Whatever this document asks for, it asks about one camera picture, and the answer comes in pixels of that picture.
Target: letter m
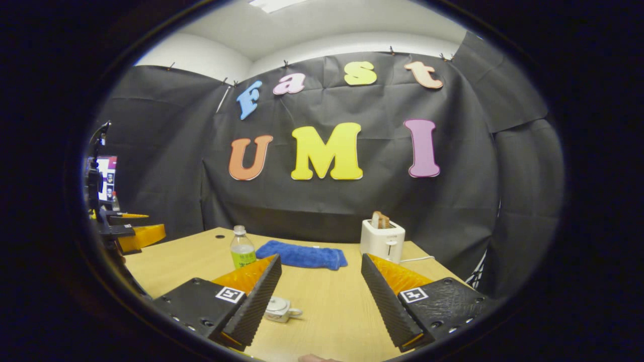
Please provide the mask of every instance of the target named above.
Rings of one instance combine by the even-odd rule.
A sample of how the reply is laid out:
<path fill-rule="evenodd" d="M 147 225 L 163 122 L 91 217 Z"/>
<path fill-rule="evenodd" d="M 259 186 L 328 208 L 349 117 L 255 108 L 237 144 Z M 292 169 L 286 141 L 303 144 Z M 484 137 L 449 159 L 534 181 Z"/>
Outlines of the letter m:
<path fill-rule="evenodd" d="M 297 140 L 295 170 L 290 173 L 294 180 L 310 180 L 313 172 L 308 168 L 311 160 L 319 178 L 327 175 L 331 161 L 336 164 L 331 170 L 331 177 L 336 180 L 357 180 L 362 178 L 363 171 L 358 167 L 357 136 L 361 127 L 357 123 L 338 124 L 325 144 L 316 129 L 310 126 L 293 130 Z"/>

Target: white wall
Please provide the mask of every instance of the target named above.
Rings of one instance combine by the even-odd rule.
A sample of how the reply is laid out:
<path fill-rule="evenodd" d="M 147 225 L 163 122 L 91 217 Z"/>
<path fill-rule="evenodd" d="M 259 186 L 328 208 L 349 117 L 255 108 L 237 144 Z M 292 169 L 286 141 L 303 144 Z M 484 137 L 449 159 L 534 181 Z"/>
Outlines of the white wall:
<path fill-rule="evenodd" d="M 465 38 L 465 31 L 463 31 L 462 35 L 462 38 Z M 389 52 L 390 46 L 394 52 L 425 54 L 435 57 L 443 53 L 446 58 L 451 58 L 451 55 L 459 49 L 460 43 L 455 44 L 440 39 L 405 33 L 343 34 L 291 46 L 258 59 L 251 65 L 246 78 L 279 68 L 284 65 L 284 60 L 288 61 L 289 64 L 293 64 L 325 55 L 354 52 Z"/>
<path fill-rule="evenodd" d="M 307 59 L 354 52 L 416 53 L 447 58 L 460 44 L 405 33 L 351 33 L 326 37 L 282 49 L 251 62 L 242 54 L 220 43 L 197 35 L 175 33 L 143 56 L 136 65 L 158 65 L 193 71 L 226 83 L 244 81 L 265 71 Z"/>
<path fill-rule="evenodd" d="M 242 54 L 206 38 L 174 33 L 145 54 L 136 65 L 158 65 L 193 71 L 227 83 L 245 80 L 252 62 Z"/>

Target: monitor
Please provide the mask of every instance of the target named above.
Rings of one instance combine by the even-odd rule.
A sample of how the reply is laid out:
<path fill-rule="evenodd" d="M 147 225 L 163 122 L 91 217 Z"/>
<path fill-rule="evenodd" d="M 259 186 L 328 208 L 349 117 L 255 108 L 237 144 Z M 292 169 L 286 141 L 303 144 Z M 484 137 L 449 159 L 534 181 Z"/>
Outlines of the monitor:
<path fill-rule="evenodd" d="M 99 163 L 99 172 L 103 176 L 103 188 L 99 190 L 99 200 L 112 202 L 112 196 L 115 190 L 117 157 L 99 156 L 97 162 Z"/>

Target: green label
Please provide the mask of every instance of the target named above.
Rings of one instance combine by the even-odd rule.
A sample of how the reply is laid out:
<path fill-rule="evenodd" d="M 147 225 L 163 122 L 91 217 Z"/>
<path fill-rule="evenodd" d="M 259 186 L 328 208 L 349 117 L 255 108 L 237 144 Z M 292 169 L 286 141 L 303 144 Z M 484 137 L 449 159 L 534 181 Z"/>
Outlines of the green label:
<path fill-rule="evenodd" d="M 255 251 L 246 252 L 243 254 L 231 251 L 231 254 L 232 254 L 232 263 L 235 264 L 235 269 L 239 269 L 257 260 L 257 258 L 255 257 Z"/>

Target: black curtain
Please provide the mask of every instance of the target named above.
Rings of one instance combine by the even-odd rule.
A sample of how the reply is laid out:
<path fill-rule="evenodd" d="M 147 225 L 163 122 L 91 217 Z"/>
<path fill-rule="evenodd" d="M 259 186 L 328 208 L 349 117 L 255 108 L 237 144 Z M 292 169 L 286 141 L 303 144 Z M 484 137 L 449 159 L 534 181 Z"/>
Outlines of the black curtain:
<path fill-rule="evenodd" d="M 344 66 L 354 61 L 371 62 L 376 82 L 349 86 Z M 434 67 L 443 87 L 421 86 L 404 68 L 412 61 Z M 305 89 L 273 94 L 291 73 L 306 75 Z M 240 120 L 236 99 L 257 80 L 258 107 Z M 537 265 L 561 204 L 562 155 L 547 107 L 520 69 L 470 33 L 452 61 L 351 53 L 290 64 L 234 88 L 187 71 L 137 66 L 99 122 L 108 119 L 113 127 L 102 153 L 118 156 L 122 208 L 164 223 L 166 240 L 241 224 L 276 238 L 358 242 L 361 221 L 380 210 L 461 278 L 484 265 L 481 289 L 499 295 Z M 436 124 L 438 176 L 408 174 L 408 119 Z M 334 180 L 333 163 L 325 178 L 291 179 L 292 131 L 313 126 L 326 142 L 344 122 L 361 125 L 362 179 Z M 233 179 L 231 142 L 261 135 L 273 136 L 263 171 L 250 181 Z M 255 149 L 247 146 L 245 167 Z"/>

